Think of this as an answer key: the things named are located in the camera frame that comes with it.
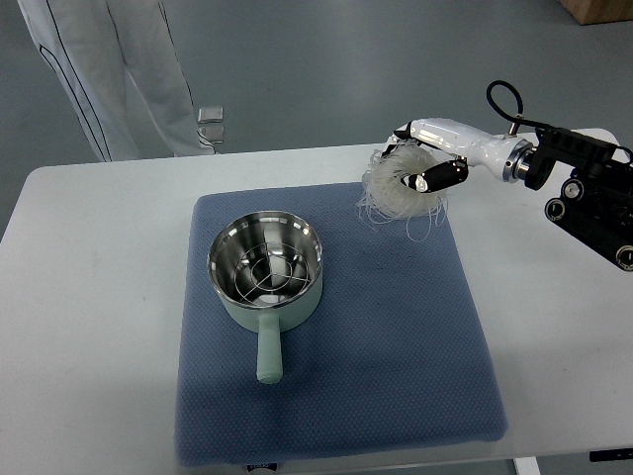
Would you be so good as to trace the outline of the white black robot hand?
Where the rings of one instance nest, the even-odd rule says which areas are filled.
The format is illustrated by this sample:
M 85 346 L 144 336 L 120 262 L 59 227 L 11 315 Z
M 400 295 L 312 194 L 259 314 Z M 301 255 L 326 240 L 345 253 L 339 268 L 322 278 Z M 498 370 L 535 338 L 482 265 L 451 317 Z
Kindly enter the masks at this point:
M 398 171 L 401 183 L 421 194 L 430 194 L 463 183 L 471 167 L 482 166 L 496 179 L 518 180 L 518 165 L 532 143 L 516 136 L 494 136 L 449 119 L 419 119 L 396 129 L 386 142 L 383 156 L 399 145 L 429 150 L 439 162 L 424 171 Z

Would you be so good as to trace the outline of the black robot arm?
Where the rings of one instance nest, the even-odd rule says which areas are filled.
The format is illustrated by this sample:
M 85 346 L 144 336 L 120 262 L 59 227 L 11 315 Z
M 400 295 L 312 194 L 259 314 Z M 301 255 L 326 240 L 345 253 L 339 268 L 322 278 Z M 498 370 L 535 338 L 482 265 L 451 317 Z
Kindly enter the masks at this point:
M 510 122 L 534 130 L 537 143 L 521 145 L 503 162 L 503 178 L 541 189 L 555 165 L 572 167 L 560 195 L 544 208 L 546 218 L 623 271 L 632 270 L 632 150 L 564 128 L 527 120 L 518 90 L 495 80 L 486 90 L 489 105 Z

